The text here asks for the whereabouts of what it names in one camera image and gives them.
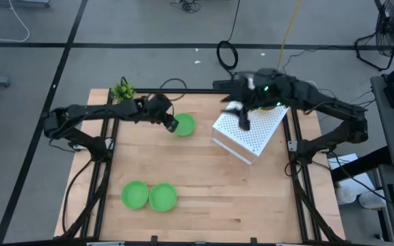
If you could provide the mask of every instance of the wooden tabletop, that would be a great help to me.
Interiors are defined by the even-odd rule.
[[[105,104],[107,92],[91,90],[88,104]],[[211,127],[226,106],[220,103],[223,96],[187,94],[174,102],[175,113],[191,113],[196,119],[191,137],[177,137],[162,125],[148,122],[120,122],[102,241],[149,241],[152,235],[157,235],[159,241],[247,243],[251,237],[257,237],[260,243],[301,243],[293,185],[284,174],[288,155],[282,124],[261,156],[252,165],[246,165],[211,141]],[[305,139],[321,135],[315,113],[299,113],[299,121]],[[98,136],[101,124],[101,120],[85,121],[81,129]],[[75,154],[68,181],[89,158],[86,151]],[[327,165],[324,154],[316,154],[314,160]],[[93,164],[71,189],[66,227],[86,205],[92,168]],[[336,234],[344,238],[330,172],[318,165],[309,165],[309,172],[318,211]],[[159,182],[173,184],[178,193],[176,206],[165,213],[156,212],[148,203],[137,210],[126,208],[120,195],[132,180],[142,180],[150,187]],[[309,213],[304,209],[308,237],[313,239]],[[91,217],[90,234],[96,209]],[[62,234],[61,218],[62,213],[55,235]]]

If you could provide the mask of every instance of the yellow cable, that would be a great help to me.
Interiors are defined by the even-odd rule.
[[[281,48],[280,48],[279,62],[278,62],[278,65],[277,65],[276,69],[279,69],[279,66],[282,64],[282,60],[283,60],[283,58],[284,58],[284,46],[285,46],[285,42],[287,41],[288,34],[290,33],[291,27],[293,26],[294,19],[296,19],[296,14],[298,14],[298,11],[299,11],[299,8],[300,8],[300,2],[301,2],[301,1],[302,1],[302,0],[298,0],[298,3],[295,5],[295,10],[294,10],[293,16],[291,17],[290,24],[289,24],[289,26],[288,26],[287,31],[285,32],[284,40],[283,40],[282,46],[281,46]]]

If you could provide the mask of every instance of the white cable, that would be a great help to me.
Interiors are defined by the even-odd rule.
[[[12,0],[8,0],[8,2],[10,4],[10,9],[13,11],[13,14],[17,17],[17,19],[22,24],[22,26],[25,28],[25,30],[27,30],[27,37],[24,38],[23,40],[11,40],[11,39],[0,38],[0,41],[5,41],[5,42],[25,42],[30,37],[30,30],[28,30],[28,27],[24,24],[24,22],[21,20],[21,18],[19,18],[19,16],[16,13],[16,11],[14,11],[14,8],[13,8],[13,5],[12,5]]]

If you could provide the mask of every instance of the green bowl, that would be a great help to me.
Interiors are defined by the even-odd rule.
[[[175,116],[176,120],[179,121],[179,125],[177,126],[174,133],[178,136],[188,136],[194,131],[196,127],[196,122],[194,117],[188,113],[180,113]]]
[[[151,188],[150,205],[158,212],[166,212],[176,205],[176,189],[169,183],[160,183]]]
[[[131,209],[141,208],[148,199],[148,186],[142,181],[132,181],[121,193],[122,203]]]

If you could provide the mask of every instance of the green plant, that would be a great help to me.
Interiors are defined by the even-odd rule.
[[[114,93],[114,99],[116,99],[118,103],[132,99],[136,94],[133,85],[128,83],[124,77],[116,84],[115,88],[112,88],[112,93]]]

